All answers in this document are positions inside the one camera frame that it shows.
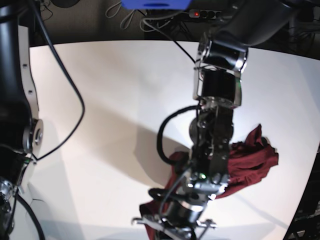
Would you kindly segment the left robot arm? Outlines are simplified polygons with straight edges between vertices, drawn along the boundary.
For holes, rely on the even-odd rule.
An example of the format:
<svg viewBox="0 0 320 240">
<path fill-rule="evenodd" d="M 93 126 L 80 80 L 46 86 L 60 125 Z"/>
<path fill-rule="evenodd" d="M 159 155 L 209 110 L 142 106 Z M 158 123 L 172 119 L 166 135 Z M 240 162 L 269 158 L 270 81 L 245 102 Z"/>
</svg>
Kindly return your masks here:
<svg viewBox="0 0 320 240">
<path fill-rule="evenodd" d="M 228 169 L 234 109 L 242 103 L 241 75 L 249 48 L 270 39 L 303 5 L 301 0 L 243 0 L 218 29 L 206 32 L 199 42 L 194 65 L 193 97 L 197 105 L 174 112 L 174 118 L 195 111 L 189 127 L 193 146 L 180 160 L 163 151 L 163 133 L 169 119 L 159 127 L 156 149 L 172 166 L 174 182 L 152 188 L 149 195 L 159 206 L 132 221 L 149 231 L 152 240 L 195 240 L 196 229 L 214 229 L 208 219 L 200 221 L 208 203 L 222 195 L 231 177 Z"/>
</svg>

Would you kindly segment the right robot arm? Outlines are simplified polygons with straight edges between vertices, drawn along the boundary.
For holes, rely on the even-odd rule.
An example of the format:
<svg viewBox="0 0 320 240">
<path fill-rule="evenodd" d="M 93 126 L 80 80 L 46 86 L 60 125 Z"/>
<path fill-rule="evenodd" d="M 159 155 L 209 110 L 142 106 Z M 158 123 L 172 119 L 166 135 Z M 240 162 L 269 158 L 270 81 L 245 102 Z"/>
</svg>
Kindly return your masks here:
<svg viewBox="0 0 320 240">
<path fill-rule="evenodd" d="M 24 206 L 40 239 L 43 229 L 22 198 L 39 154 L 44 124 L 30 66 L 29 29 L 21 18 L 33 14 L 56 62 L 77 96 L 80 92 L 58 55 L 33 0 L 0 3 L 0 237 L 8 240 L 15 226 L 17 203 Z"/>
</svg>

